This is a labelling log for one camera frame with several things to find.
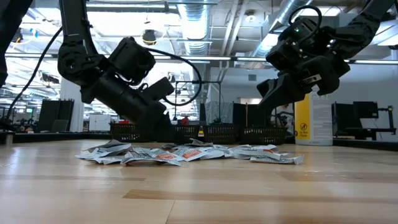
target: wooden floor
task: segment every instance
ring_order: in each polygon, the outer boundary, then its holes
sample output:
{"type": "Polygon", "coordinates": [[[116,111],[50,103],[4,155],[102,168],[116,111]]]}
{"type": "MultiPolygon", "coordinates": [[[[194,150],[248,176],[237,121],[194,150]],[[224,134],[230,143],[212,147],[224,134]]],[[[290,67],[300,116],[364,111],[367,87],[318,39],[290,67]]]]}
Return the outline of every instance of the wooden floor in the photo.
{"type": "Polygon", "coordinates": [[[97,165],[106,141],[0,147],[0,223],[398,223],[398,153],[285,145],[300,166],[237,159],[97,165]]]}

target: pillar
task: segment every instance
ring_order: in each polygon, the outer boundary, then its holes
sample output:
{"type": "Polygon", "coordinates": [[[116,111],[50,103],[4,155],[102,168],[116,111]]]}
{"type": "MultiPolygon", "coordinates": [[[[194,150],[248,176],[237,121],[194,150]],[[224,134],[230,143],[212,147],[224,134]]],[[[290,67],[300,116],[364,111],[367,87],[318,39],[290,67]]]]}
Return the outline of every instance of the pillar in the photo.
{"type": "Polygon", "coordinates": [[[81,102],[80,86],[62,78],[60,99],[75,101],[73,105],[72,120],[70,121],[70,131],[82,132],[85,106],[83,102],[81,102]]]}

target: pile of snack packets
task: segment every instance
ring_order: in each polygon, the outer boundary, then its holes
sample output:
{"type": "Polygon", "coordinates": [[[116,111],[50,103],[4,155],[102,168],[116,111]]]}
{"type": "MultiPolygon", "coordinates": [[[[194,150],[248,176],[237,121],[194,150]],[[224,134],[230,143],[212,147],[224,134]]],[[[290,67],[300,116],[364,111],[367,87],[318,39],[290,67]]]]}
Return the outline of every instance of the pile of snack packets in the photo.
{"type": "Polygon", "coordinates": [[[111,140],[110,142],[85,149],[88,153],[76,155],[79,159],[96,161],[99,164],[128,164],[134,161],[157,161],[180,166],[181,161],[190,162],[204,159],[235,158],[251,162],[274,164],[301,164],[304,155],[294,156],[291,153],[278,153],[276,146],[236,146],[226,147],[192,139],[185,145],[166,145],[163,149],[134,147],[129,143],[111,140]]]}

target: black cable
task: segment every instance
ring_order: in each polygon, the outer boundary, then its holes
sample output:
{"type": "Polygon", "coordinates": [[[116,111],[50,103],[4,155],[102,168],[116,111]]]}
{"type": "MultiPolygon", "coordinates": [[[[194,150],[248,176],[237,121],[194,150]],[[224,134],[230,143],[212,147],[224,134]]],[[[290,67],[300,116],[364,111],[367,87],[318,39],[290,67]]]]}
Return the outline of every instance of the black cable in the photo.
{"type": "Polygon", "coordinates": [[[166,99],[166,97],[163,98],[163,100],[164,100],[166,103],[168,103],[168,104],[170,104],[170,105],[172,105],[172,106],[185,106],[185,105],[188,105],[188,104],[190,104],[191,102],[193,102],[193,101],[199,96],[200,91],[201,91],[201,85],[202,85],[202,82],[201,82],[201,75],[200,75],[199,70],[196,68],[196,66],[194,66],[194,64],[192,64],[192,63],[191,63],[190,61],[188,61],[187,59],[181,58],[180,56],[177,56],[177,55],[174,55],[174,54],[170,54],[170,53],[167,53],[167,52],[164,52],[164,51],[161,51],[161,50],[157,50],[157,49],[148,49],[148,51],[150,51],[150,52],[156,52],[156,53],[158,53],[158,54],[166,55],[166,56],[169,56],[169,57],[171,57],[171,58],[174,58],[174,59],[177,59],[177,60],[181,60],[181,61],[183,61],[183,62],[189,64],[189,65],[194,69],[194,71],[195,71],[196,74],[198,75],[198,81],[197,81],[197,82],[192,82],[192,83],[197,83],[197,84],[199,84],[199,88],[198,88],[198,91],[195,93],[195,95],[194,95],[190,100],[188,100],[188,101],[185,102],[185,103],[178,104],[178,103],[172,103],[171,101],[169,101],[168,99],[166,99]]]}
{"type": "Polygon", "coordinates": [[[296,9],[294,12],[292,12],[291,15],[289,16],[289,24],[290,25],[293,24],[292,19],[293,19],[294,15],[296,13],[298,13],[302,9],[313,9],[313,10],[315,10],[317,12],[317,14],[318,14],[318,22],[317,22],[317,26],[315,27],[315,29],[309,35],[307,35],[306,37],[304,37],[304,38],[300,39],[299,41],[297,41],[298,44],[302,43],[303,41],[308,40],[309,38],[311,38],[313,35],[315,35],[318,32],[318,30],[321,28],[322,17],[323,17],[322,16],[322,12],[321,12],[321,10],[319,10],[318,7],[316,7],[316,6],[302,6],[302,7],[298,8],[298,9],[296,9]]]}
{"type": "Polygon", "coordinates": [[[61,31],[62,31],[62,27],[51,38],[50,42],[47,44],[47,46],[45,47],[42,55],[40,56],[39,61],[37,62],[37,65],[35,67],[35,70],[33,71],[33,74],[31,76],[30,80],[26,83],[26,85],[23,87],[22,91],[17,95],[17,97],[15,97],[14,101],[11,103],[11,105],[10,105],[10,107],[8,109],[8,112],[7,112],[7,117],[6,117],[7,121],[10,118],[12,108],[17,103],[17,101],[22,96],[22,94],[25,92],[25,90],[29,87],[29,85],[32,83],[33,79],[36,76],[37,71],[39,70],[40,64],[42,63],[42,61],[44,59],[45,54],[47,53],[47,51],[49,50],[50,46],[55,41],[55,39],[58,37],[58,35],[61,33],[61,31]]]}

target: caution sign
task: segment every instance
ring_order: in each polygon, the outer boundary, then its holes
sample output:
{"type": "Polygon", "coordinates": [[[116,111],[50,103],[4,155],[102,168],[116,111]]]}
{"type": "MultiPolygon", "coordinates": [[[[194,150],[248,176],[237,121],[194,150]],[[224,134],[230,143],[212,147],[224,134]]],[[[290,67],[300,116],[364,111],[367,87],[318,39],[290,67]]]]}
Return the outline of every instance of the caution sign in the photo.
{"type": "Polygon", "coordinates": [[[295,104],[295,136],[296,139],[310,140],[310,97],[305,95],[303,101],[295,104]]]}
{"type": "Polygon", "coordinates": [[[199,126],[198,137],[205,137],[205,132],[203,131],[203,126],[199,126]]]}

